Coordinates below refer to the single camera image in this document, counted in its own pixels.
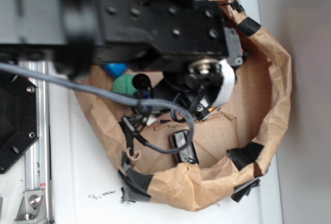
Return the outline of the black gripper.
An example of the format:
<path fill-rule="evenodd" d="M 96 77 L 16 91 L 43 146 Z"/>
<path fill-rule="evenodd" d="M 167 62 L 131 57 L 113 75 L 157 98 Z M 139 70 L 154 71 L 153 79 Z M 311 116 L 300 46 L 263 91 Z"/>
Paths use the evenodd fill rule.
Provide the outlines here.
<path fill-rule="evenodd" d="M 215 0 L 95 0 L 100 34 L 95 62 L 161 71 L 169 87 L 222 105 L 242 64 L 236 30 Z"/>

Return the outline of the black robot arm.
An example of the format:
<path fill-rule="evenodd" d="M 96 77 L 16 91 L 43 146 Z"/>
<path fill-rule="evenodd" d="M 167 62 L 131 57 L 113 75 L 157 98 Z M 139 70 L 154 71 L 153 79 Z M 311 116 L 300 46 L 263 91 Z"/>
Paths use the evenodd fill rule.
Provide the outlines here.
<path fill-rule="evenodd" d="M 173 87 L 206 65 L 221 65 L 223 104 L 242 65 L 237 32 L 216 0 L 1 0 L 1 60 L 53 60 L 58 73 L 84 78 L 91 65 L 123 63 L 160 71 Z"/>

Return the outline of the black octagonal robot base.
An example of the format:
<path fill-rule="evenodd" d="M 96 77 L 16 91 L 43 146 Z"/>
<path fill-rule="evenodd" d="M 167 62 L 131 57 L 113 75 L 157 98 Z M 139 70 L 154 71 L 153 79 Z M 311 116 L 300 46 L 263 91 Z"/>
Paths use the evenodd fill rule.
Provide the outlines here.
<path fill-rule="evenodd" d="M 1 174 L 38 139 L 37 96 L 28 78 L 1 72 Z"/>

